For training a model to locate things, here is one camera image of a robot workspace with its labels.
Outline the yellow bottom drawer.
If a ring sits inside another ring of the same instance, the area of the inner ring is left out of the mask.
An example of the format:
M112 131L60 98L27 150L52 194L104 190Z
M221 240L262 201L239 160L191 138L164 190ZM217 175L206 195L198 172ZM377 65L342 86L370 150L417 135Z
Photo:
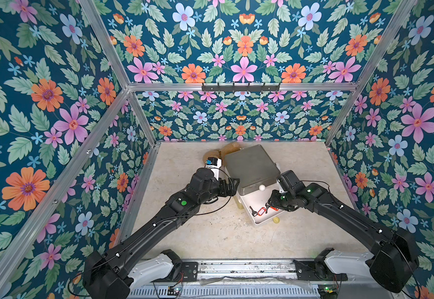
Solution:
M244 206L238 197L235 197L235 201L236 201L236 205L237 205L238 209L244 209Z

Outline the red tagged key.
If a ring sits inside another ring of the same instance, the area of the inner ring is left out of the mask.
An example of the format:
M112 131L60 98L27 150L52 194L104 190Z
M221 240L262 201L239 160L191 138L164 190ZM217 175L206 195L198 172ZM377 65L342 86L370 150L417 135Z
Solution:
M267 213L266 207L261 207L260 209L255 210L252 206L249 206L249 209L253 218L261 217Z

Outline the white drawer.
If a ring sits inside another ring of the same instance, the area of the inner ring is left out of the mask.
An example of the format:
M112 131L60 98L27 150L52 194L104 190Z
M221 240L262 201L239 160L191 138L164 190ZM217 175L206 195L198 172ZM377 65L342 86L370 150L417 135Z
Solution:
M276 183L272 186L269 186L268 188L266 188L263 191L262 190L256 191L256 192L253 192L253 193L250 193L248 195L240 197L240 200L244 206L244 209L248 213L248 216L251 220L251 223L254 224L255 226L263 225L269 221L272 221L275 217L280 216L282 213L285 213L285 211L283 211L283 210L278 210L278 209L274 209L274 208L267 208L267 206L266 206L267 201L270 198L270 195L274 189L280 191L280 186L278 183ZM258 210L261 207L266 207L267 213L261 217L253 218L251 215L249 206L252 206L255 210Z

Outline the grey three-drawer cabinet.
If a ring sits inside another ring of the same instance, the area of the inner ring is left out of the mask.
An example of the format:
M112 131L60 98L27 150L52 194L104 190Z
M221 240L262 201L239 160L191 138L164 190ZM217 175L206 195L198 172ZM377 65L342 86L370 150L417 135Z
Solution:
M242 148L226 156L226 172L232 178L268 178L280 175L279 167L273 162L262 145Z

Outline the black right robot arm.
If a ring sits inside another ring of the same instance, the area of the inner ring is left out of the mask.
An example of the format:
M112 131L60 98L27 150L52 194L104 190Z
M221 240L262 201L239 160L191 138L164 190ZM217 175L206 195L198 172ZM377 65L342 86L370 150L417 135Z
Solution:
M280 189L267 202L287 212L306 209L331 221L363 244L366 252L356 254L328 249L316 259L333 274L373 279L389 292L400 293L420 266L418 247L412 233L379 224L338 200L320 184L308 186L293 171L277 177Z

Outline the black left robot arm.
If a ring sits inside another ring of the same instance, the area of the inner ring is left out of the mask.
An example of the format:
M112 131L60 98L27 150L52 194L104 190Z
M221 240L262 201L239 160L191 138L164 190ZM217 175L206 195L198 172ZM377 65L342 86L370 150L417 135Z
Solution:
M101 254L91 253L82 273L83 287L92 299L125 299L134 282L130 273L134 266L162 239L182 226L200 207L218 197L236 195L240 179L217 179L208 168L199 168L191 181L172 194L143 227L130 237Z

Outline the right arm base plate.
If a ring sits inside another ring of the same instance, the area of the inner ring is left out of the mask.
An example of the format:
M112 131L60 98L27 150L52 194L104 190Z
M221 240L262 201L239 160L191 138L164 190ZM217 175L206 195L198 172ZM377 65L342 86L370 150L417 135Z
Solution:
M347 281L347 274L337 274L326 265L324 259L334 251L329 247L321 251L313 260L293 260L297 278L303 281Z

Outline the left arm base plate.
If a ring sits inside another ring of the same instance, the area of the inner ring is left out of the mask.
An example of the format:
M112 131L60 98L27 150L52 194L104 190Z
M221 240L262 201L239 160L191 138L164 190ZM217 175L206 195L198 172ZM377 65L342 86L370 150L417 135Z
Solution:
M156 279L155 282L196 282L198 278L199 263L184 261L174 251L164 250L162 254L170 260L172 268L167 276Z

